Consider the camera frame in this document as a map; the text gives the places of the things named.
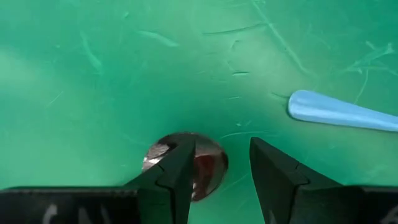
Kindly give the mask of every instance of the round metal object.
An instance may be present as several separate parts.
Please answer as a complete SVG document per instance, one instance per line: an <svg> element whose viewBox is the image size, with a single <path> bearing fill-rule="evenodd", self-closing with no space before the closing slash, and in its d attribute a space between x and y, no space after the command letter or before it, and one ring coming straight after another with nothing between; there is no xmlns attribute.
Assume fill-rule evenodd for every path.
<svg viewBox="0 0 398 224"><path fill-rule="evenodd" d="M221 146L208 137L195 133L175 133L158 140L144 158L142 171L158 163L178 146L179 139L194 137L196 142L192 201L197 202L211 194L220 185L228 170L228 158Z"/></svg>

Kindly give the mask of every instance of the shiny metal surface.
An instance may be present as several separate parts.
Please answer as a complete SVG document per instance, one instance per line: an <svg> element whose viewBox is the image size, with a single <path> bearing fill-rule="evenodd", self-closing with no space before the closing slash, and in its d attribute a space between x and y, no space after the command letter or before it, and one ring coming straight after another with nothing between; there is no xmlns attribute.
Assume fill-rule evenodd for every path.
<svg viewBox="0 0 398 224"><path fill-rule="evenodd" d="M193 175L192 200L197 202L218 188L228 170L228 158L223 148L208 137L195 133L175 133L158 140L144 158L142 171L146 171L178 146L184 137L196 140L195 173Z"/></svg>

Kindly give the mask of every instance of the green cutting mat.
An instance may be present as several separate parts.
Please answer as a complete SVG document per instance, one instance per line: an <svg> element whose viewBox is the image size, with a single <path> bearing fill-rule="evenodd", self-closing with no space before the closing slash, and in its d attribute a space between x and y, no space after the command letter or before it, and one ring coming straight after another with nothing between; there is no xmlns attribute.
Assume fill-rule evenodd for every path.
<svg viewBox="0 0 398 224"><path fill-rule="evenodd" d="M395 0L2 0L0 187L119 185L149 146L206 134L229 155L190 223L262 223L258 136L343 184L398 184L397 134L294 121L315 90L398 115Z"/></svg>

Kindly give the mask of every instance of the light blue plastic tool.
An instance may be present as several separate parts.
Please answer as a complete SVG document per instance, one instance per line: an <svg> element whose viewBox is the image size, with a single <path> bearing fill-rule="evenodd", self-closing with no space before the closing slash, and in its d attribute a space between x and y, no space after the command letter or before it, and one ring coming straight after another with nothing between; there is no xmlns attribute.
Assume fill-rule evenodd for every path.
<svg viewBox="0 0 398 224"><path fill-rule="evenodd" d="M317 123L398 131L398 117L373 111L313 91L299 90L289 99L293 118Z"/></svg>

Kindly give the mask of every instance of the green surface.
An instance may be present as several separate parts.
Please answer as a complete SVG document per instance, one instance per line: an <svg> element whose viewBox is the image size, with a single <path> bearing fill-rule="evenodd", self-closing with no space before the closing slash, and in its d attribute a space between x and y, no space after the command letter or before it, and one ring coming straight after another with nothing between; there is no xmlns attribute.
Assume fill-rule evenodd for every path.
<svg viewBox="0 0 398 224"><path fill-rule="evenodd" d="M262 223L258 136L343 184L398 184L395 133L294 121L298 89L398 115L393 0L3 0L0 187L118 185L176 131L230 169L190 223Z"/></svg>

